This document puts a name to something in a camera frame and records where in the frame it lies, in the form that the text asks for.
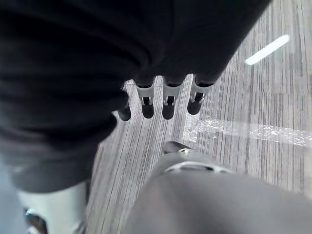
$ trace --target robotic hand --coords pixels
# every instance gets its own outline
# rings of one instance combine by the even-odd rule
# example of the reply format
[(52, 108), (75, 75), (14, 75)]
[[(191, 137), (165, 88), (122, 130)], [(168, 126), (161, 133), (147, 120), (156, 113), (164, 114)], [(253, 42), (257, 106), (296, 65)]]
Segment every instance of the robotic hand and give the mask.
[[(127, 94), (122, 90), (126, 80), (135, 81), (143, 115), (151, 118), (154, 113), (154, 77), (163, 76), (163, 117), (170, 119), (183, 80), (192, 73), (194, 79), (187, 110), (190, 114), (197, 114), (211, 85), (218, 79), (269, 2), (2, 1), (0, 151), (25, 207), (29, 232), (83, 232), (88, 181), (91, 179), (98, 144), (116, 125), (112, 111), (118, 110), (123, 120), (131, 117)], [(193, 223), (189, 214), (194, 215), (192, 218), (198, 215), (193, 224), (196, 226), (195, 231), (207, 231), (209, 224), (224, 233), (229, 232), (225, 230), (226, 227), (240, 233), (254, 233), (252, 227), (258, 227), (254, 220), (259, 218), (263, 221), (259, 223), (274, 226), (269, 231), (284, 233), (273, 224), (273, 219), (269, 221), (261, 215), (263, 212), (270, 217), (269, 207), (257, 212), (265, 204), (272, 207), (279, 205), (272, 208), (274, 217), (285, 212), (282, 216), (284, 221), (293, 225), (283, 231), (294, 230), (295, 227), (296, 230), (307, 230), (309, 223), (303, 221), (306, 221), (305, 217), (311, 217), (307, 211), (308, 201), (287, 198), (281, 199), (284, 203), (279, 203), (278, 196), (284, 198), (293, 195), (276, 192), (278, 189), (273, 188), (268, 189), (274, 190), (273, 203), (268, 202), (271, 195), (265, 196), (264, 200), (257, 200), (261, 207), (252, 201), (246, 203), (241, 210), (252, 214), (254, 219), (246, 219), (245, 214), (239, 219), (235, 214), (241, 211), (237, 205), (244, 204), (241, 199), (247, 201), (254, 199), (253, 195), (259, 195), (259, 189), (255, 188), (258, 184), (259, 188), (263, 187), (261, 193), (263, 191), (266, 194), (264, 190), (267, 185), (236, 176), (218, 166), (211, 167), (213, 170), (220, 169), (217, 173), (211, 173), (213, 170), (206, 162), (197, 164), (194, 163), (196, 160), (191, 160), (191, 164), (183, 163), (189, 160), (181, 159), (180, 154), (174, 158), (179, 158), (178, 163), (182, 164), (170, 164), (173, 166), (172, 171), (166, 166), (165, 170), (169, 171), (159, 176), (163, 180), (155, 178), (144, 189), (142, 198), (132, 211), (135, 215), (130, 215), (127, 233), (146, 230), (154, 230), (156, 233), (191, 232), (193, 226), (188, 226), (186, 222)], [(179, 186), (172, 186), (171, 189), (184, 196), (180, 201), (194, 200), (194, 206), (186, 206), (189, 212), (184, 216), (175, 213), (185, 204), (172, 201), (174, 196), (165, 197), (170, 202), (163, 200), (163, 197), (155, 197), (157, 192), (167, 190), (168, 180), (176, 181), (176, 186)], [(157, 182), (156, 187), (152, 185), (153, 181)], [(183, 186), (190, 186), (190, 191), (195, 189), (194, 194), (185, 194)], [(149, 204), (153, 200), (166, 204), (167, 208), (174, 208), (159, 210), (177, 217), (176, 223), (174, 220), (171, 222), (175, 224), (174, 228), (168, 222), (159, 220), (137, 225), (139, 219), (135, 217), (138, 214), (150, 214), (144, 217), (154, 214), (148, 209), (154, 207)], [(293, 210), (288, 210), (287, 206), (282, 209), (287, 202)], [(294, 205), (298, 205), (297, 211), (300, 209), (300, 213), (305, 216), (293, 214)], [(209, 215), (208, 211), (212, 212), (209, 216), (211, 222), (203, 222), (201, 218)], [(220, 224), (223, 218), (225, 225)], [(246, 220), (249, 226), (237, 226)], [(179, 227), (180, 221), (186, 225), (181, 226), (185, 229)], [(281, 226), (282, 221), (277, 222), (278, 226)], [(164, 228), (161, 230), (157, 223), (166, 225), (161, 225)]]

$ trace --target black cloth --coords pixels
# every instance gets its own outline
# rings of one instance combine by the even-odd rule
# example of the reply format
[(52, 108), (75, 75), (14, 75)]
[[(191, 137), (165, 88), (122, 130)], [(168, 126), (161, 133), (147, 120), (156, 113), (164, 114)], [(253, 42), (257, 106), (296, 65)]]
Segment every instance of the black cloth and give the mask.
[(144, 72), (220, 74), (269, 0), (0, 2), (0, 153), (13, 182), (90, 177), (97, 145)]

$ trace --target tape on floor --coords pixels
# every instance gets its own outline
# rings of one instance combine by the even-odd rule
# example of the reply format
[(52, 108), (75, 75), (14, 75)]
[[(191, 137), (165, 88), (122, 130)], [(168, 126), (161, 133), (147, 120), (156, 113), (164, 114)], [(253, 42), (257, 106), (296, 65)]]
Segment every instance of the tape on floor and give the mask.
[(312, 132), (282, 128), (271, 125), (248, 124), (218, 119), (199, 120), (199, 115), (187, 114), (183, 139), (196, 142), (198, 132), (216, 133), (248, 137), (312, 148)]

